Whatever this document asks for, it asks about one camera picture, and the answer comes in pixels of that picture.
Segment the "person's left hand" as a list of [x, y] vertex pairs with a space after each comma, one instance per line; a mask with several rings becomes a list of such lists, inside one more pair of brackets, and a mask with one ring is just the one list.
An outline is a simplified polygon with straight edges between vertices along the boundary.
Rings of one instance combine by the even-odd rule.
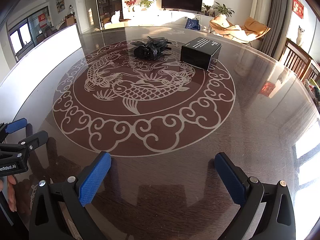
[[13, 175], [9, 175], [0, 181], [0, 191], [7, 190], [8, 205], [12, 212], [17, 211], [14, 185], [16, 185], [16, 180]]

